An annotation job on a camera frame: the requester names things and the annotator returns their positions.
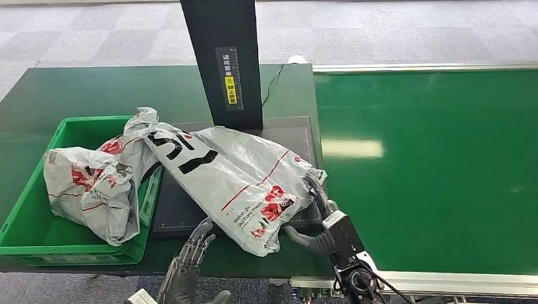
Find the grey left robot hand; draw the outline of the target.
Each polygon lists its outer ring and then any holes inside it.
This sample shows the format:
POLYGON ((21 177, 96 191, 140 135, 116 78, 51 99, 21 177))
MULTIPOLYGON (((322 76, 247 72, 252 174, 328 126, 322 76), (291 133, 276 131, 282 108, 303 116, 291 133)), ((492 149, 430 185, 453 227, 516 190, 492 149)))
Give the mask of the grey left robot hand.
MULTIPOLYGON (((215 234, 209 233, 212 227, 212 218, 203 219, 172 259, 159 291, 159 304, 197 304, 199 265, 209 244, 216 238, 215 234)), ((213 300, 201 304, 226 304, 231 294, 229 290, 223 290, 213 300)))

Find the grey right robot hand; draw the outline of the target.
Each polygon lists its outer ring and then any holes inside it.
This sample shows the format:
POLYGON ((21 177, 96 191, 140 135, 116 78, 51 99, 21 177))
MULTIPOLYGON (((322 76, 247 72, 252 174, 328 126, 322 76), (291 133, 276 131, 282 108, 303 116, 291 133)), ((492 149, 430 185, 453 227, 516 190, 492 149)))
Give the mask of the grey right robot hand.
MULTIPOLYGON (((325 189, 312 174, 307 173, 304 177, 308 190, 311 196, 313 196, 315 203, 320 211, 321 217, 325 219, 338 210, 338 205, 335 201, 331 200, 325 189)), ((316 253, 317 255, 330 255, 336 251, 335 243, 328 231, 324 230, 316 236, 309 236, 299 233, 292 226, 285 226, 284 232, 288 235, 290 240, 302 245, 304 248, 316 253)))

